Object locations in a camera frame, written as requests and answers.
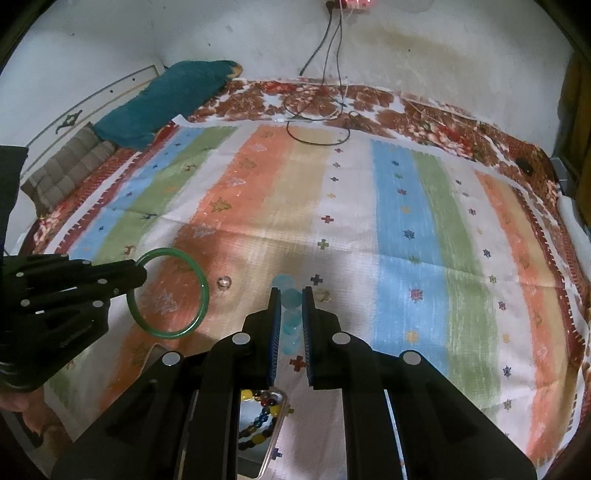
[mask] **blue pillow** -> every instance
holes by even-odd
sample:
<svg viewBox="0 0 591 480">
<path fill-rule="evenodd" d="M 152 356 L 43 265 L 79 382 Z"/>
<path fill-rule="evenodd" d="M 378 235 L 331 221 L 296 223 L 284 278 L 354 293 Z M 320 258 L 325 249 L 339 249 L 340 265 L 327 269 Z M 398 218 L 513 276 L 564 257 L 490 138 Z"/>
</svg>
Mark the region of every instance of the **blue pillow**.
<svg viewBox="0 0 591 480">
<path fill-rule="evenodd" d="M 191 115 L 241 73 L 241 66 L 229 60 L 180 61 L 137 97 L 104 116 L 93 130 L 120 147 L 144 150 L 170 119 Z"/>
</svg>

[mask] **wall socket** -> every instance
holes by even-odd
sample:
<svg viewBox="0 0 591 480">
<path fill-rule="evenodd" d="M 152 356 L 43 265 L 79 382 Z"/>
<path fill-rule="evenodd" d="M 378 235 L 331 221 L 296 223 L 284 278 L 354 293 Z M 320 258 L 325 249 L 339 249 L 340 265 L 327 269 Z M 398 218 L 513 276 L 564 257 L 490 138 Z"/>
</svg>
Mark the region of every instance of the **wall socket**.
<svg viewBox="0 0 591 480">
<path fill-rule="evenodd" d="M 347 9 L 351 10 L 369 10 L 376 0 L 345 0 Z"/>
</svg>

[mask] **beaded bracelet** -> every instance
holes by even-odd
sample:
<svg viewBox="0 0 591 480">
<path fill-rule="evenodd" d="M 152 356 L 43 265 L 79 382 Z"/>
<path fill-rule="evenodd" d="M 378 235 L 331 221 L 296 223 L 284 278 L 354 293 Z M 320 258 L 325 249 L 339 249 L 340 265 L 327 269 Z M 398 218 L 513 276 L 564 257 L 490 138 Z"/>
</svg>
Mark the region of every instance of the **beaded bracelet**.
<svg viewBox="0 0 591 480">
<path fill-rule="evenodd" d="M 273 431 L 275 429 L 275 425 L 277 423 L 277 416 L 281 411 L 281 407 L 277 405 L 277 399 L 271 395 L 269 391 L 261 391 L 261 390 L 242 390 L 241 392 L 241 400 L 250 400 L 254 398 L 257 402 L 261 404 L 262 410 L 261 414 L 255 418 L 255 420 L 246 427 L 244 430 L 241 430 L 238 433 L 238 438 L 249 437 L 253 433 L 255 433 L 262 425 L 269 420 L 269 415 L 273 417 L 271 420 L 271 425 L 269 425 L 265 430 L 261 433 L 254 435 L 251 439 L 245 442 L 238 442 L 238 449 L 239 450 L 246 450 L 249 448 L 253 448 L 254 446 L 263 443 L 267 440 L 271 435 L 273 435 Z"/>
</svg>

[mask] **green bangle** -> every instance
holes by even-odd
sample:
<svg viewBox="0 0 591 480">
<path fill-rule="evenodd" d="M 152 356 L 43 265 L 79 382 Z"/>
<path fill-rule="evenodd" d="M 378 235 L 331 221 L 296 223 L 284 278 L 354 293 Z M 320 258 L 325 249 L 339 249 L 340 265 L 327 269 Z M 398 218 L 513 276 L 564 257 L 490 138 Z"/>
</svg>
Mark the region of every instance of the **green bangle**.
<svg viewBox="0 0 591 480">
<path fill-rule="evenodd" d="M 176 332 L 163 332 L 162 330 L 157 330 L 152 326 L 148 325 L 144 317 L 142 317 L 142 314 L 138 310 L 138 304 L 135 301 L 135 290 L 127 292 L 127 305 L 129 306 L 129 311 L 131 312 L 131 315 L 134 318 L 135 323 L 137 323 L 142 329 L 144 329 L 150 335 L 164 340 L 174 340 L 175 338 L 181 338 L 182 336 L 192 332 L 203 321 L 203 318 L 207 313 L 207 307 L 209 307 L 209 285 L 207 284 L 207 278 L 205 277 L 205 273 L 203 273 L 203 270 L 201 269 L 199 264 L 190 256 L 188 256 L 185 252 L 177 250 L 176 248 L 156 248 L 154 250 L 146 252 L 139 258 L 139 260 L 136 262 L 136 265 L 138 265 L 139 267 L 143 267 L 150 260 L 164 256 L 182 258 L 183 260 L 185 260 L 185 262 L 189 264 L 189 266 L 193 269 L 193 271 L 197 275 L 197 278 L 199 279 L 199 283 L 201 285 L 201 305 L 199 306 L 199 310 L 197 311 L 197 314 L 195 315 L 193 321 L 182 330 L 177 330 Z"/>
</svg>

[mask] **small black object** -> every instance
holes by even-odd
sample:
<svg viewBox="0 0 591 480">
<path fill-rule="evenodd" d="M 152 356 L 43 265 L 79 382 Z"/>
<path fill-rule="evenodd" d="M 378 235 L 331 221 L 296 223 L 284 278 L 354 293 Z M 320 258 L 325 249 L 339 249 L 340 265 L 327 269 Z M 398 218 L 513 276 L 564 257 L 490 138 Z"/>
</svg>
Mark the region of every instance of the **small black object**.
<svg viewBox="0 0 591 480">
<path fill-rule="evenodd" d="M 531 163 L 526 159 L 520 157 L 515 160 L 519 169 L 525 173 L 528 177 L 531 177 L 534 174 L 534 167 L 531 166 Z"/>
</svg>

